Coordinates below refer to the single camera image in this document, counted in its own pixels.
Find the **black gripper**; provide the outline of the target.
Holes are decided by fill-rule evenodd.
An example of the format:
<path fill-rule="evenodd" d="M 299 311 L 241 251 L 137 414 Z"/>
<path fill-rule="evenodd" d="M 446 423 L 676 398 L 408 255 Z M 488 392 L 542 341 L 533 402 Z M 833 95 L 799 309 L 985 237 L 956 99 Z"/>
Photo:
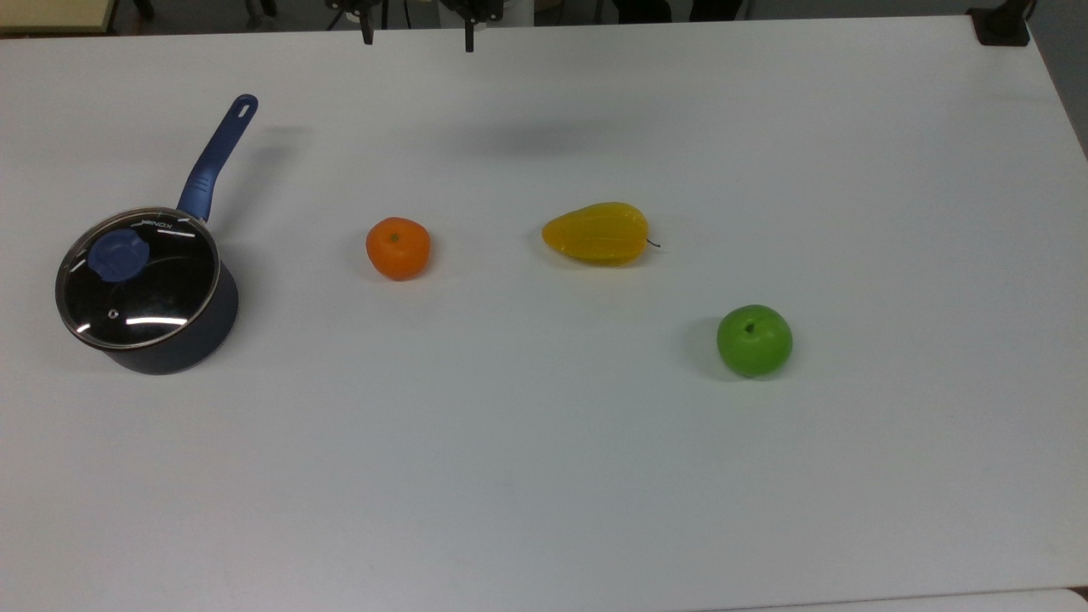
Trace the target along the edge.
<path fill-rule="evenodd" d="M 392 1 L 326 1 L 329 10 L 343 13 L 343 16 L 358 20 L 364 45 L 374 42 L 372 13 L 388 15 Z M 438 5 L 452 11 L 460 20 L 465 20 L 465 50 L 474 51 L 475 23 L 497 22 L 504 19 L 504 1 L 438 1 Z"/>

